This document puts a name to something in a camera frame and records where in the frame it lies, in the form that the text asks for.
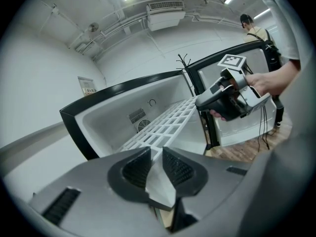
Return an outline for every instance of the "ceiling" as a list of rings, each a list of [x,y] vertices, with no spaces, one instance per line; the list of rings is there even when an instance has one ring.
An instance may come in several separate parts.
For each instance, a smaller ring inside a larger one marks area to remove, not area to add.
[[[27,0],[15,20],[68,48],[78,51],[81,46],[80,53],[96,60],[116,43],[143,31],[146,21],[136,19],[145,18],[146,5],[155,1],[162,0]],[[183,1],[187,14],[224,18],[236,26],[242,13],[255,16],[267,9],[261,0],[233,0],[229,6],[224,5],[224,0]],[[58,11],[52,13],[55,6]],[[87,29],[93,22],[99,24],[99,29],[92,33]]]

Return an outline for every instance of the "wooden floor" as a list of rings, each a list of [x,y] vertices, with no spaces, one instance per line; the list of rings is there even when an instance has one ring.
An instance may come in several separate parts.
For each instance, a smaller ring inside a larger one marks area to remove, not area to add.
[[[286,112],[283,114],[283,121],[280,128],[274,128],[269,132],[267,141],[270,149],[274,148],[277,144],[288,138],[292,129],[292,122]],[[244,143],[228,146],[228,147],[214,147],[206,152],[207,156],[216,158],[223,158],[236,161],[252,162],[257,154],[268,150],[266,144],[260,138],[260,151],[258,152],[258,140],[257,138],[248,140]]]

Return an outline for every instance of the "shelf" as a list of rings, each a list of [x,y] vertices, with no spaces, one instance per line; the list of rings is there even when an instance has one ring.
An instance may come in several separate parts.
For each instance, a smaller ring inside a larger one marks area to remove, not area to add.
[[[168,110],[124,143],[118,152],[151,147],[152,160],[155,161],[161,155],[162,147],[169,146],[174,141],[196,111],[196,98],[192,97],[172,104]]]

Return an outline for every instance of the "black backpack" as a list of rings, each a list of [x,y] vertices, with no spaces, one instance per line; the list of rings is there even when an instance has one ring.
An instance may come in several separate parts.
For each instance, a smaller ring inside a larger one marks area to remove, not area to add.
[[[265,46],[266,46],[265,51],[266,51],[266,55],[267,55],[267,60],[269,61],[269,64],[270,64],[269,70],[271,72],[271,71],[278,70],[281,67],[280,53],[279,53],[276,45],[271,40],[269,32],[267,30],[265,30],[265,31],[268,35],[268,40],[266,40],[266,41],[264,41],[259,36],[256,36],[255,34],[247,34],[247,35],[254,36],[258,40],[262,40],[265,43]]]

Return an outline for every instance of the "black slot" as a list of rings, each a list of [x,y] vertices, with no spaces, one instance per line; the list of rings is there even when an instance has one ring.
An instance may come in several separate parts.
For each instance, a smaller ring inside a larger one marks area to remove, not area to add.
[[[75,189],[65,189],[43,213],[43,217],[58,226],[80,193],[80,191]]]
[[[237,174],[237,175],[241,175],[241,176],[244,176],[247,174],[247,170],[245,169],[242,169],[242,168],[236,168],[236,167],[233,167],[233,166],[230,166],[226,169],[228,172],[231,172],[231,173],[234,173],[234,174]]]

